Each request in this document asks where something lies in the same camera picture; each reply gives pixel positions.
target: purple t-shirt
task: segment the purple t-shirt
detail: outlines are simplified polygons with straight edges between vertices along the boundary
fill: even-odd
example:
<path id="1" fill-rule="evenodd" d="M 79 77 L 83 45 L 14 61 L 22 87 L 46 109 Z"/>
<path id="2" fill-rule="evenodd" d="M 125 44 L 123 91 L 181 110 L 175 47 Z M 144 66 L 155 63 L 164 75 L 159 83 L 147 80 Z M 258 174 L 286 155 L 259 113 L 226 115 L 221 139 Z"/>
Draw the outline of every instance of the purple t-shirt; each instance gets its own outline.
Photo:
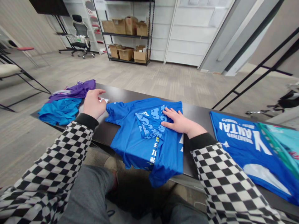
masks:
<path id="1" fill-rule="evenodd" d="M 94 79 L 87 80 L 86 82 L 77 82 L 77 85 L 68 87 L 65 90 L 55 92 L 53 95 L 49 97 L 50 100 L 47 103 L 66 98 L 84 99 L 88 90 L 95 89 L 95 87 L 96 80 Z"/>

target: black and white checkered jacket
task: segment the black and white checkered jacket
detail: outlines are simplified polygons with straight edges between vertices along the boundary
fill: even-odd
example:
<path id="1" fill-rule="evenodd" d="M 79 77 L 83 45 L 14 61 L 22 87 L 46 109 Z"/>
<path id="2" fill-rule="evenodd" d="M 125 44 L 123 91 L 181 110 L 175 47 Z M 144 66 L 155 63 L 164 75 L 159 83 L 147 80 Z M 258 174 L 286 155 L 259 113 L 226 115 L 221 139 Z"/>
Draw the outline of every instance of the black and white checkered jacket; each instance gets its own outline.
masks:
<path id="1" fill-rule="evenodd" d="M 94 118 L 81 114 L 21 179 L 2 189 L 0 223 L 59 220 L 97 125 Z M 282 223 L 276 210 L 208 133 L 190 142 L 196 148 L 191 154 L 207 194 L 210 223 Z"/>

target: cardboard box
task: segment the cardboard box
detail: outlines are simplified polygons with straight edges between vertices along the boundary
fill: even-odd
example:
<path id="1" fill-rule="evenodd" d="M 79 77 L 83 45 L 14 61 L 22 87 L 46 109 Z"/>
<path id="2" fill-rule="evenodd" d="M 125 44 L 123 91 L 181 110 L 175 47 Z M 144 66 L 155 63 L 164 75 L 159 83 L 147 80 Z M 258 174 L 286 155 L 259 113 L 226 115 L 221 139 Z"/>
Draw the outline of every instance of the cardboard box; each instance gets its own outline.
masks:
<path id="1" fill-rule="evenodd" d="M 139 52 L 139 50 L 143 50 L 145 48 L 144 45 L 136 46 L 136 51 L 134 51 L 134 61 L 137 63 L 146 63 L 146 54 L 148 54 L 147 60 L 150 60 L 150 50 L 147 50 L 146 52 Z"/>
<path id="2" fill-rule="evenodd" d="M 121 60 L 130 61 L 133 58 L 134 48 L 117 46 L 119 58 Z"/>
<path id="3" fill-rule="evenodd" d="M 137 36 L 148 36 L 148 25 L 145 22 L 136 23 L 137 26 Z"/>
<path id="4" fill-rule="evenodd" d="M 126 34 L 126 22 L 125 19 L 113 18 L 114 33 Z"/>
<path id="5" fill-rule="evenodd" d="M 126 21 L 126 33 L 127 35 L 137 35 L 137 26 L 136 23 L 138 19 L 133 16 L 128 16 L 125 18 Z"/>
<path id="6" fill-rule="evenodd" d="M 139 46 L 136 46 L 136 51 L 143 51 L 143 49 L 145 48 L 145 45 L 139 45 Z"/>
<path id="7" fill-rule="evenodd" d="M 119 59 L 119 54 L 117 48 L 120 47 L 121 45 L 119 44 L 110 44 L 109 48 L 111 51 L 111 57 L 112 58 L 118 58 Z"/>
<path id="8" fill-rule="evenodd" d="M 102 21 L 103 30 L 106 33 L 114 33 L 114 26 L 113 22 L 111 20 L 108 21 Z"/>

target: stool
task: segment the stool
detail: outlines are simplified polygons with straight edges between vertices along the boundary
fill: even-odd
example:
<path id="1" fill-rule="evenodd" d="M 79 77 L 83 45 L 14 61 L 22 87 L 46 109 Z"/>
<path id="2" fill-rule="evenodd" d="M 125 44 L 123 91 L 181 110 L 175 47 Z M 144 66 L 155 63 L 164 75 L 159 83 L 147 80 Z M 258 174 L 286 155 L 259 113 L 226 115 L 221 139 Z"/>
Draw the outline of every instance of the stool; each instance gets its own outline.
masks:
<path id="1" fill-rule="evenodd" d="M 33 47 L 23 47 L 23 48 L 17 48 L 17 50 L 19 50 L 19 51 L 23 51 L 23 52 L 25 52 L 25 55 L 29 58 L 29 60 L 37 67 L 37 68 L 39 68 L 39 66 L 38 66 L 38 64 L 28 55 L 28 54 L 26 54 L 26 51 L 30 51 L 30 50 L 35 50 Z M 49 65 L 49 63 L 41 56 L 41 54 L 37 51 L 37 50 L 35 50 L 37 53 L 38 53 L 38 55 Z"/>

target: shoe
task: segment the shoe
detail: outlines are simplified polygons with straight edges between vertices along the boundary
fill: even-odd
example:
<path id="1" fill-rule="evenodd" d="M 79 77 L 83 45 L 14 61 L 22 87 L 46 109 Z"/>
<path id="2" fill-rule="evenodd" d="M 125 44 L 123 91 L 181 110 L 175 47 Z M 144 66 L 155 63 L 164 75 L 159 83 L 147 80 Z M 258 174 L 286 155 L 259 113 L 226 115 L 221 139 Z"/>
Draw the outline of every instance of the shoe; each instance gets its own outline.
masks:
<path id="1" fill-rule="evenodd" d="M 187 201 L 187 188 L 183 185 L 176 184 L 170 194 L 180 196 L 182 199 Z"/>
<path id="2" fill-rule="evenodd" d="M 116 159 L 114 157 L 110 156 L 106 160 L 104 167 L 107 168 L 108 170 L 111 170 L 112 172 L 113 171 L 117 172 Z"/>

